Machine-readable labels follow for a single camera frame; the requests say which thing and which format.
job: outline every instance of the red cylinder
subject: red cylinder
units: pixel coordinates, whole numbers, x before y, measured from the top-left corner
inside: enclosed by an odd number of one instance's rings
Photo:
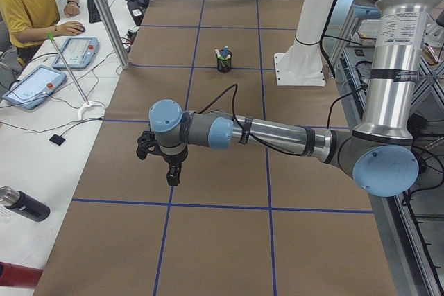
[[[0,262],[0,286],[34,289],[43,270]]]

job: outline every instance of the bracelet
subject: bracelet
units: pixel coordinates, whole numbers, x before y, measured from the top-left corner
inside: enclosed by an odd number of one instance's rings
[[[68,1],[67,1],[67,4],[69,4],[69,3],[74,3],[74,4],[76,4],[77,7],[80,8],[80,6],[78,5],[77,1],[74,1],[74,0],[68,0]]]

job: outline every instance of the black keyboard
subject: black keyboard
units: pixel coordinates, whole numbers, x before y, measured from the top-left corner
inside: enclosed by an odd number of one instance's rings
[[[88,0],[88,15],[89,15],[89,22],[91,24],[95,22],[102,21],[100,18],[99,10],[97,9],[96,4],[94,3],[94,0]]]

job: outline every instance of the black pants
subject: black pants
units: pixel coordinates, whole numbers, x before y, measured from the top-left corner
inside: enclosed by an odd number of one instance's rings
[[[17,48],[17,58],[21,66],[25,67],[39,51],[40,45],[30,46],[28,48]]]

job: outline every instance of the white desk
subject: white desk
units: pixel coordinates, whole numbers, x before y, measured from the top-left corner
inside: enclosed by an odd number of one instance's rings
[[[128,29],[135,26],[126,2],[108,0],[108,3],[112,3],[111,12],[123,37]],[[74,72],[79,76],[87,73],[112,52],[112,45],[103,24],[88,22],[86,0],[80,0],[80,9],[82,13],[79,16],[63,18],[60,21],[60,23],[70,20],[80,21],[86,27],[86,31],[80,36],[94,36],[99,39],[99,50],[93,63],[85,71]],[[57,37],[56,41],[61,46],[65,38]],[[36,57],[50,52],[55,52],[55,50],[50,41],[46,41]],[[51,66],[53,59],[54,57],[49,58],[44,64]],[[28,74],[43,62],[44,58],[40,58],[30,63],[23,75]],[[120,63],[113,53],[94,70],[100,81],[90,99],[109,105],[119,80],[117,72],[120,71]],[[89,73],[81,78],[79,83],[88,93],[96,83],[96,78]],[[83,104],[83,99],[69,76],[62,89],[53,96],[66,100],[76,107]],[[83,118],[100,117],[103,113],[103,109],[95,107],[86,111]],[[51,98],[33,111],[26,111],[19,107],[0,109],[0,121],[34,130],[54,128],[77,120],[77,110],[62,101]],[[0,208],[0,261],[34,268],[45,266],[100,125],[100,121],[77,125],[64,136],[66,142],[61,146],[51,143],[49,138],[53,134],[62,134],[69,126],[43,134],[18,130],[6,125],[0,126],[0,175],[2,179],[0,186],[11,186],[23,191],[51,208],[49,217],[40,223],[26,219],[3,207]],[[33,290],[0,287],[0,296],[32,294]]]

